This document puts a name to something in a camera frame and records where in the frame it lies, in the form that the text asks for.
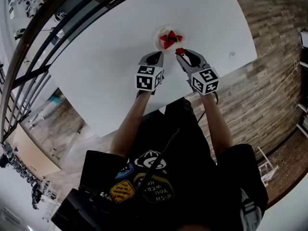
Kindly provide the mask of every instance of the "yellow patch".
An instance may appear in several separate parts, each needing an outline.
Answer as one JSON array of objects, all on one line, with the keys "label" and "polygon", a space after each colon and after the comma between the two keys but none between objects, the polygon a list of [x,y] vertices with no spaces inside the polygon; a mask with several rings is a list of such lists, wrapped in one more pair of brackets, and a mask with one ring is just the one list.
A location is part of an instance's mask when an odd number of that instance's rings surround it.
[{"label": "yellow patch", "polygon": [[110,189],[114,201],[119,204],[135,196],[135,189],[128,180],[122,181]]}]

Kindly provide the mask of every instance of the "white cord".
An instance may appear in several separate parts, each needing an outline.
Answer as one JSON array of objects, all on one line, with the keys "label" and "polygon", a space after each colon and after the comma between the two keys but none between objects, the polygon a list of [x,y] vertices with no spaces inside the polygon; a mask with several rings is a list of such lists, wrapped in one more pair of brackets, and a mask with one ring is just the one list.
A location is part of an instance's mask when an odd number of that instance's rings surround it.
[{"label": "white cord", "polygon": [[263,99],[262,101],[260,101],[260,102],[258,102],[255,106],[253,106],[251,109],[249,109],[249,110],[247,110],[244,114],[242,114],[240,117],[238,117],[238,118],[236,118],[236,119],[234,119],[234,120],[232,120],[232,121],[230,121],[230,122],[228,122],[227,123],[227,125],[228,124],[230,124],[230,123],[232,123],[232,122],[235,122],[235,121],[237,121],[238,119],[241,119],[244,115],[246,115],[248,112],[250,112],[250,111],[252,111],[254,108],[256,108],[259,104],[261,104],[261,103],[263,103],[267,98],[269,98],[272,94],[274,94],[279,88],[280,88],[280,86],[284,83],[284,82],[286,82],[287,81],[287,79],[294,73],[294,71],[297,71],[298,72],[298,65],[299,65],[300,63],[298,63],[296,60],[294,61],[294,69],[293,69],[293,71],[292,71],[292,73],[279,85],[279,87],[277,87],[277,89],[275,90],[275,91],[273,91],[271,94],[269,94],[265,99]]}]

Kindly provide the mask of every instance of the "teal object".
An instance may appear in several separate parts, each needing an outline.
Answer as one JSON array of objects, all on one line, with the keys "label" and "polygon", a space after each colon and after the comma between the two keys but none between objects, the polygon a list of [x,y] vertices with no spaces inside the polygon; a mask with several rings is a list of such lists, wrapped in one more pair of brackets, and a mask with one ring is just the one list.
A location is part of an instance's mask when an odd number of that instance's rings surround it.
[{"label": "teal object", "polygon": [[4,149],[5,149],[5,151],[6,151],[7,153],[10,152],[10,151],[12,150],[12,148],[11,148],[11,146],[10,146],[10,144],[9,144],[8,142],[5,143]]},{"label": "teal object", "polygon": [[53,101],[54,103],[57,103],[57,104],[60,104],[62,102],[62,100],[59,97],[57,97],[57,96],[53,96],[52,95],[50,97],[50,99],[51,99],[51,101]]}]

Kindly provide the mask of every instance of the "person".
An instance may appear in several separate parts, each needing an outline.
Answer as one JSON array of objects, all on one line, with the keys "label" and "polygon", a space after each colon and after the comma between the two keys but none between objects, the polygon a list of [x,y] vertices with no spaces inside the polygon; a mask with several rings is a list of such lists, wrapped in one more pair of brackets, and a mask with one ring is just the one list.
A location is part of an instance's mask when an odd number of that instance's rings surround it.
[{"label": "person", "polygon": [[181,98],[165,114],[143,117],[150,96],[137,97],[110,153],[87,151],[81,186],[99,189],[113,203],[109,228],[255,230],[267,192],[252,147],[233,145],[213,94],[201,100],[217,165],[190,102]]}]

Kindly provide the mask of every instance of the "cable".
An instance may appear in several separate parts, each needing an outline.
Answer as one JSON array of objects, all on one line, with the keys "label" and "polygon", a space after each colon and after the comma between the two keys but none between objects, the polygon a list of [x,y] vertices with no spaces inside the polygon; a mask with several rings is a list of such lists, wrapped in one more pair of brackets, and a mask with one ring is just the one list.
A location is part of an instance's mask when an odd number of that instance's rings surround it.
[{"label": "cable", "polygon": [[151,167],[149,168],[149,170],[146,172],[142,182],[141,182],[141,185],[140,185],[140,188],[137,189],[137,192],[136,192],[136,199],[140,198],[144,191],[145,191],[145,188],[147,187],[148,185],[148,182],[149,182],[149,179],[152,178],[152,175],[153,175],[153,172],[156,170],[156,167],[158,166],[158,164],[161,162],[162,158],[163,158],[163,155],[164,153],[166,152],[167,148],[169,147],[170,143],[173,141],[173,139],[177,136],[177,134],[179,133],[180,131],[180,128],[177,129],[177,131],[171,136],[171,138],[169,139],[167,145],[165,146],[165,148],[163,149],[163,151],[161,152],[161,154],[155,159],[155,161],[152,163]]},{"label": "cable", "polygon": [[202,113],[202,115],[200,116],[200,118],[199,118],[199,120],[198,120],[198,123],[199,123],[199,121],[202,119],[202,117],[204,116],[204,114],[205,114],[205,111]]},{"label": "cable", "polygon": [[292,73],[291,73],[291,74],[290,74],[290,75],[289,75],[289,76],[288,76],[288,77],[276,88],[275,91],[273,91],[272,93],[270,93],[265,99],[263,99],[262,101],[258,102],[255,106],[253,106],[251,109],[247,110],[244,114],[242,114],[242,115],[239,116],[238,118],[236,118],[236,119],[234,119],[234,120],[228,122],[227,125],[230,124],[230,123],[232,123],[232,122],[237,121],[238,119],[241,119],[244,115],[246,115],[247,113],[249,113],[250,111],[252,111],[252,110],[253,110],[254,108],[256,108],[259,104],[263,103],[267,98],[269,98],[272,94],[274,94],[274,93],[280,88],[280,86],[281,86],[284,82],[286,82],[287,79],[294,73],[294,71],[297,71],[297,72],[298,72],[298,65],[299,65],[299,62],[297,62],[297,61],[295,60],[295,61],[294,61],[294,69],[293,69]]}]

